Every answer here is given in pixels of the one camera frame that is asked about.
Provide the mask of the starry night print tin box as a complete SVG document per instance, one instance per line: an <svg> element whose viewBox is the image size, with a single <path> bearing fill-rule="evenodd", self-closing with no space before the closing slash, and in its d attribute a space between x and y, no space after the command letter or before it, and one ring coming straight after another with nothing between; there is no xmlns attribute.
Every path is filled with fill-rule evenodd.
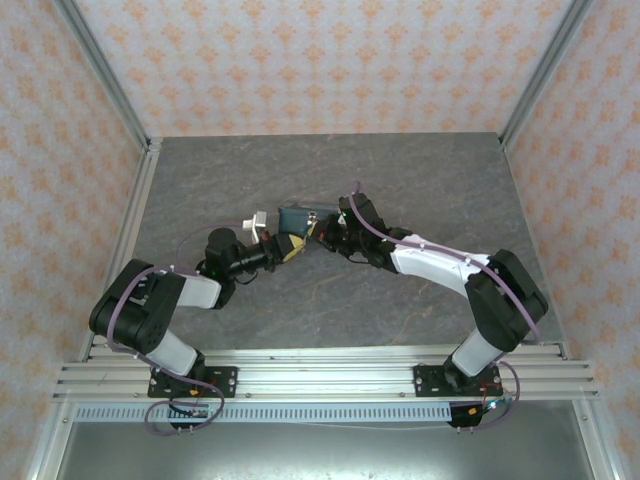
<svg viewBox="0 0 640 480"><path fill-rule="evenodd" d="M339 213L338 207L333 204L317 202L286 204L278 208L278 231L300 237L306 236L310 228L307 225L310 211L318 214L319 221L327 219L331 214Z"/></svg>

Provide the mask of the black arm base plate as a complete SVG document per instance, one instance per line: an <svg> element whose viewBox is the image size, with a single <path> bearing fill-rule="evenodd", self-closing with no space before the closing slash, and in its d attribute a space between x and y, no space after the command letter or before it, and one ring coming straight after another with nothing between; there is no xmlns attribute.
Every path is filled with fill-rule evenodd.
<svg viewBox="0 0 640 480"><path fill-rule="evenodd" d="M225 398L234 398L238 383L238 368L233 366L195 366L189 373L188 378L207 382L217 387ZM216 393L201 385L194 385L182 380L161 373L155 369L151 370L151 378L148 385L147 395L150 398L214 398Z"/></svg>
<svg viewBox="0 0 640 480"><path fill-rule="evenodd" d="M418 364L413 367L413 386L417 397L498 397L504 393L496 366L469 377L444 365Z"/></svg>

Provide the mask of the aluminium frame post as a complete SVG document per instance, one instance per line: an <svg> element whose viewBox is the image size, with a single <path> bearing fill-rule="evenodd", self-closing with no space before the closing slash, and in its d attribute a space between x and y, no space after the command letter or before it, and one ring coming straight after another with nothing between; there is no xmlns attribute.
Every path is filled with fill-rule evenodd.
<svg viewBox="0 0 640 480"><path fill-rule="evenodd" d="M76 411L75 402L52 404L29 464L27 480L57 480Z"/></svg>
<svg viewBox="0 0 640 480"><path fill-rule="evenodd" d="M589 467L594 480L624 480L599 401L572 401Z"/></svg>
<svg viewBox="0 0 640 480"><path fill-rule="evenodd" d="M595 0L571 0L555 33L520 95L509 119L499 135L504 153L512 147L537 101L542 95L564 54L580 30Z"/></svg>
<svg viewBox="0 0 640 480"><path fill-rule="evenodd" d="M52 2L78 41L84 57L91 65L130 136L142 151L157 152L162 139L151 137L146 132L77 1L52 0Z"/></svg>

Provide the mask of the aluminium side frame rail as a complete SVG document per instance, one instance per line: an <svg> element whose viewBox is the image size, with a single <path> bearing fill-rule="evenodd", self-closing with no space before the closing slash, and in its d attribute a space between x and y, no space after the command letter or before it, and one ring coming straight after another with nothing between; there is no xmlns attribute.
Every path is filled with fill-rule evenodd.
<svg viewBox="0 0 640 480"><path fill-rule="evenodd" d="M147 205L149 192L157 168L163 137L152 137L142 153L136 174L131 185L126 208L124 210L117 241L106 270L103 290L117 278L120 271L132 258L139 235L141 222Z"/></svg>

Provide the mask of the grey metal panel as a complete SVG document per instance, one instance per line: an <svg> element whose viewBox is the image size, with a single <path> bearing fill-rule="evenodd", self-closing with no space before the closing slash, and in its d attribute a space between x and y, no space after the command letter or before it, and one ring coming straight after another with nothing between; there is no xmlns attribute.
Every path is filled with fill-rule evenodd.
<svg viewBox="0 0 640 480"><path fill-rule="evenodd" d="M594 480L570 430L517 420L448 428L217 424L160 438L133 424L74 426L57 480Z"/></svg>

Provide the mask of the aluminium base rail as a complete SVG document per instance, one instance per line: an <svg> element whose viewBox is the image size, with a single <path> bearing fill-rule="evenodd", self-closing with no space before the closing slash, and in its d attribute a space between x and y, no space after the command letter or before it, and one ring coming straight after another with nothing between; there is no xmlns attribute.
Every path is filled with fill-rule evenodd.
<svg viewBox="0 0 640 480"><path fill-rule="evenodd" d="M440 365L451 345L309 349L210 350L209 366L235 366L235 399L248 402L413 401L413 367ZM599 398L603 389L589 362L574 360L561 343L523 346L507 355L499 375L524 400ZM58 401L143 401L149 368L96 343L84 362L63 365Z"/></svg>

